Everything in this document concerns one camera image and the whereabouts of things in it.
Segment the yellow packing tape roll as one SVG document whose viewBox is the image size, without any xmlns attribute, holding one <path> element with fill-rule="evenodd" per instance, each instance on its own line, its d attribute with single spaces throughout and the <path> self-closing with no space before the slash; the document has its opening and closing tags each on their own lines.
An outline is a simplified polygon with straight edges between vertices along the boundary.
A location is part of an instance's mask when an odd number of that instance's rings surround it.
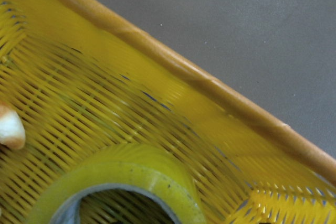
<svg viewBox="0 0 336 224">
<path fill-rule="evenodd" d="M 86 157 L 38 198 L 26 223 L 80 223 L 81 200 L 121 189 L 157 203 L 174 223 L 206 223 L 190 173 L 172 154 L 146 144 L 118 144 Z"/>
</svg>

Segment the yellow woven plastic basket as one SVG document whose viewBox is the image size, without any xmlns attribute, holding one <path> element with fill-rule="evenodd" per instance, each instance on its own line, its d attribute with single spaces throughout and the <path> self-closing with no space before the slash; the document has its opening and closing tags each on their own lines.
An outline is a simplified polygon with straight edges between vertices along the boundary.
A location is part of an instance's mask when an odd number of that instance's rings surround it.
<svg viewBox="0 0 336 224">
<path fill-rule="evenodd" d="M 1 0 L 1 100 L 26 144 L 1 147 L 1 223 L 86 157 L 146 144 L 192 176 L 206 223 L 335 223 L 335 160 L 95 0 Z M 85 196 L 80 223 L 174 223 L 150 198 Z"/>
</svg>

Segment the toy croissant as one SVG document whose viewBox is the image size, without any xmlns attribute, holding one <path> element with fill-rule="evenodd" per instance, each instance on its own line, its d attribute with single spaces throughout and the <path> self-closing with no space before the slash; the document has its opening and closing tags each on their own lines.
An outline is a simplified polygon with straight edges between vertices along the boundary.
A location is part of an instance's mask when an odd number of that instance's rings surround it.
<svg viewBox="0 0 336 224">
<path fill-rule="evenodd" d="M 25 129 L 17 112 L 1 102 L 1 144 L 19 150 L 26 141 Z"/>
</svg>

